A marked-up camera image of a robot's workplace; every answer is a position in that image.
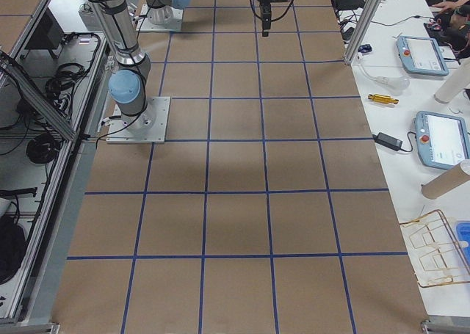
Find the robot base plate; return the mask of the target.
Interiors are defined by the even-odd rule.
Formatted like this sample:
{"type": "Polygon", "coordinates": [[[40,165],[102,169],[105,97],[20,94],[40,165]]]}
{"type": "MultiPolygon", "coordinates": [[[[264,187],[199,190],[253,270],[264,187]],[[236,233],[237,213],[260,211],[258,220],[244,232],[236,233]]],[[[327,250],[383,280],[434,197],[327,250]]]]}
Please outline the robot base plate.
{"type": "Polygon", "coordinates": [[[125,128],[132,119],[124,116],[110,123],[109,144],[164,143],[166,138],[170,97],[148,97],[147,108],[140,118],[125,128]]]}
{"type": "Polygon", "coordinates": [[[184,11],[171,6],[149,9],[142,6],[137,16],[137,31],[141,32],[180,32],[184,11]]]}

